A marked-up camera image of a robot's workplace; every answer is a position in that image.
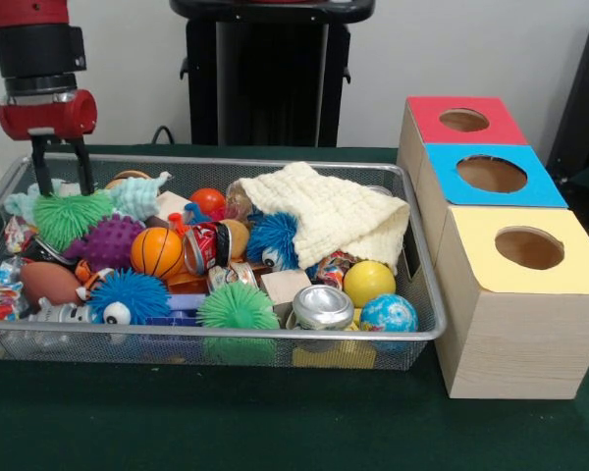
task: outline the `cream knit blanket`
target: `cream knit blanket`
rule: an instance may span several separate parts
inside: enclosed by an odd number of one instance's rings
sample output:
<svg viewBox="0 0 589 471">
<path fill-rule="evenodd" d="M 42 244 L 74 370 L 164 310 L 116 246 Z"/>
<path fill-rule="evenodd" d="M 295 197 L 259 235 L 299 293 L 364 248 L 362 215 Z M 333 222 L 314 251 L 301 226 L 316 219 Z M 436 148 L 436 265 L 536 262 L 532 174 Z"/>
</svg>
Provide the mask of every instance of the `cream knit blanket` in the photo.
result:
<svg viewBox="0 0 589 471">
<path fill-rule="evenodd" d="M 405 201 L 348 180 L 323 177 L 305 162 L 239 182 L 260 211 L 296 216 L 294 250 L 300 268 L 342 250 L 397 271 L 410 212 Z"/>
</svg>

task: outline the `blue box lid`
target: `blue box lid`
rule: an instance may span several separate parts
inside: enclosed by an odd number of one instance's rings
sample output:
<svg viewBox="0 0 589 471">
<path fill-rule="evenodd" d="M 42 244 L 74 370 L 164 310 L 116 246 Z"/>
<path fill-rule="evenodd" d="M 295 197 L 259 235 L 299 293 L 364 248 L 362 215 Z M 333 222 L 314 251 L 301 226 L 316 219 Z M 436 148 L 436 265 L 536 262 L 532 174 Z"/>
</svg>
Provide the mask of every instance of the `blue box lid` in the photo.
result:
<svg viewBox="0 0 589 471">
<path fill-rule="evenodd" d="M 528 145 L 428 144 L 426 149 L 453 204 L 567 207 Z"/>
</svg>

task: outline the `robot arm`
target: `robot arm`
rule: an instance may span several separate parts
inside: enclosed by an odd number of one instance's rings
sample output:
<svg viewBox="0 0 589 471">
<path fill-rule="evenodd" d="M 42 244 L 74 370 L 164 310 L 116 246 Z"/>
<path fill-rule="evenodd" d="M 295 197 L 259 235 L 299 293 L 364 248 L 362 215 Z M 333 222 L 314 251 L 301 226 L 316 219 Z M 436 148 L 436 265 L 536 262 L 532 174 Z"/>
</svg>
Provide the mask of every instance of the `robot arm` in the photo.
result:
<svg viewBox="0 0 589 471">
<path fill-rule="evenodd" d="M 81 193 L 94 191 L 83 136 L 96 126 L 96 103 L 75 77 L 85 69 L 82 32 L 70 26 L 68 0 L 0 0 L 0 74 L 7 92 L 0 124 L 13 140 L 32 142 L 44 195 L 52 192 L 45 148 L 56 140 L 75 149 Z"/>
</svg>

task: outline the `yellow ball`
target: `yellow ball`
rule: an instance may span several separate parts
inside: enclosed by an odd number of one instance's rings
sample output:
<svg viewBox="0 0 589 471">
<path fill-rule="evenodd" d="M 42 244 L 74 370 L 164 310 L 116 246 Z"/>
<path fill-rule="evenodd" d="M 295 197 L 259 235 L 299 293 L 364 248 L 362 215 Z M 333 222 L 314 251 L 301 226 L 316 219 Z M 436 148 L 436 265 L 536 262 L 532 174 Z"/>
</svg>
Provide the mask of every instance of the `yellow ball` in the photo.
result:
<svg viewBox="0 0 589 471">
<path fill-rule="evenodd" d="M 386 265 L 369 260 L 351 267 L 344 286 L 355 307 L 364 307 L 380 294 L 393 294 L 396 289 L 393 272 Z"/>
</svg>

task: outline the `metal basket rim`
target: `metal basket rim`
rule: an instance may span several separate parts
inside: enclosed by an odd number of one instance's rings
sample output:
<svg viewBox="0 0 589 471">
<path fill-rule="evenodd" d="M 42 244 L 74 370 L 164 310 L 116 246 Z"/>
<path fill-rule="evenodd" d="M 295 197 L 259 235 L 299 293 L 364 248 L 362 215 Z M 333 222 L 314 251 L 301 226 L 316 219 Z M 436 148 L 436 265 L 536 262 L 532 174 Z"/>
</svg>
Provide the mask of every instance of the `metal basket rim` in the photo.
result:
<svg viewBox="0 0 589 471">
<path fill-rule="evenodd" d="M 260 160 L 260 159 L 220 159 L 202 157 L 162 157 L 148 155 L 109 155 L 92 154 L 92 161 L 125 162 L 125 163 L 170 163 L 195 165 L 233 165 L 239 167 L 285 167 L 296 162 L 294 160 Z M 74 160 L 69 154 L 48 153 L 47 160 Z M 410 205 L 410 223 L 415 233 L 417 252 L 424 272 L 432 309 L 434 311 L 434 328 L 426 332 L 416 333 L 384 333 L 384 332 L 343 332 L 343 331 L 288 331 L 288 330 L 253 330 L 253 329 L 208 329 L 204 327 L 172 327 L 172 326 L 119 326 L 119 325 L 87 325 L 64 323 L 14 323 L 0 322 L 0 330 L 36 331 L 60 333 L 98 333 L 98 334 L 133 334 L 163 335 L 181 337 L 227 337 L 246 339 L 291 339 L 291 340 L 359 340 L 359 341 L 428 341 L 440 337 L 447 327 L 445 305 L 441 290 L 436 280 L 434 268 L 427 248 L 418 211 L 414 189 L 405 171 L 392 164 L 360 163 L 360 162 L 321 162 L 305 161 L 313 168 L 320 169 L 368 169 L 391 172 L 402 179 L 405 199 Z M 19 182 L 20 176 L 26 171 L 30 157 L 17 159 L 0 180 L 0 202 L 10 194 Z"/>
</svg>

